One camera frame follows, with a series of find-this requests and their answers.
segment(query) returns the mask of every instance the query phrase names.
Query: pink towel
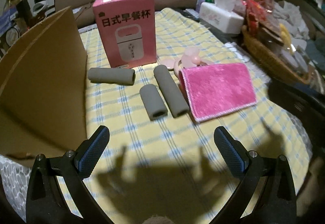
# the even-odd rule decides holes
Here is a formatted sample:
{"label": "pink towel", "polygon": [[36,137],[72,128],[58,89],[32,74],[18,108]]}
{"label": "pink towel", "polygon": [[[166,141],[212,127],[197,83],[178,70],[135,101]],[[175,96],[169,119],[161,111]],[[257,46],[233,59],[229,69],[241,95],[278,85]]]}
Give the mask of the pink towel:
{"label": "pink towel", "polygon": [[242,63],[181,69],[179,79],[196,122],[257,103],[251,77]]}

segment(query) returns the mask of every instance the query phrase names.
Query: yellow plaid tablecloth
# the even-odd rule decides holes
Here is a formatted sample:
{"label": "yellow plaid tablecloth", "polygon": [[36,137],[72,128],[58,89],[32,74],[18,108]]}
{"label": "yellow plaid tablecloth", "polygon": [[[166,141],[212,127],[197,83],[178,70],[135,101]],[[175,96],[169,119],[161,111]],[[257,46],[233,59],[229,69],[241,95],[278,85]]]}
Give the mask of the yellow plaid tablecloth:
{"label": "yellow plaid tablecloth", "polygon": [[[180,56],[193,45],[200,46],[200,56],[216,63],[241,62],[205,27],[171,9],[156,14],[156,36],[158,62]],[[98,30],[81,38],[88,53],[87,68],[108,67]],[[286,111],[266,98],[266,86],[254,72],[250,74],[256,106],[198,125],[189,115],[174,119],[170,112],[158,121],[149,120],[139,90],[148,83],[157,85],[155,66],[135,68],[133,86],[87,80],[88,136],[103,124],[110,130],[110,141],[84,183],[115,224],[140,224],[153,215],[178,224],[209,223],[238,184],[213,141],[214,129],[220,125],[247,150],[273,158],[285,154],[296,192],[300,189],[309,164],[306,147]],[[63,180],[59,182],[72,212],[79,214]]]}

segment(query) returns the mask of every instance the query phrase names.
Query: short gray foam tube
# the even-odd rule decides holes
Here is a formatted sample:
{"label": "short gray foam tube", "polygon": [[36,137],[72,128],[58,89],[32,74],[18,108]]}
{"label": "short gray foam tube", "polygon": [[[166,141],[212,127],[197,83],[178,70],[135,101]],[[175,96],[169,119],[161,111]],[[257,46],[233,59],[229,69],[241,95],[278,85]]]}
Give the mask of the short gray foam tube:
{"label": "short gray foam tube", "polygon": [[173,117],[180,117],[190,111],[182,92],[171,77],[165,65],[158,65],[153,74]]}
{"label": "short gray foam tube", "polygon": [[92,83],[133,85],[135,70],[121,68],[90,68],[88,71],[88,79]]}
{"label": "short gray foam tube", "polygon": [[150,120],[157,120],[167,115],[168,109],[155,85],[147,84],[141,87],[140,96]]}

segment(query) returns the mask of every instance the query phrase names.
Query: pink box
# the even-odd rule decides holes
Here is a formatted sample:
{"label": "pink box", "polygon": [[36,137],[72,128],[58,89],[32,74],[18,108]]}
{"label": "pink box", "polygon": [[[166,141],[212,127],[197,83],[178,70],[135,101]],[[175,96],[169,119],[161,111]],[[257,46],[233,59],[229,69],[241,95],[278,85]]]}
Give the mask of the pink box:
{"label": "pink box", "polygon": [[111,67],[157,61],[154,0],[96,0],[93,11]]}

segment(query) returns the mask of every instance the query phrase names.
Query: long gray foam tube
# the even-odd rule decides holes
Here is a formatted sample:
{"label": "long gray foam tube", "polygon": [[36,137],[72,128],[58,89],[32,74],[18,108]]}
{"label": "long gray foam tube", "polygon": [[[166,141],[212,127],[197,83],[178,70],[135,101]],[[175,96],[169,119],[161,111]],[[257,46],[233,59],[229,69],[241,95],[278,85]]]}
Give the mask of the long gray foam tube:
{"label": "long gray foam tube", "polygon": [[190,108],[167,67],[165,65],[159,65],[153,70],[153,74],[173,117],[180,117],[188,113]]}
{"label": "long gray foam tube", "polygon": [[133,85],[135,71],[133,69],[120,68],[90,68],[88,71],[88,79],[93,83]]}
{"label": "long gray foam tube", "polygon": [[167,115],[168,109],[155,85],[147,84],[141,87],[140,96],[150,120],[157,120]]}

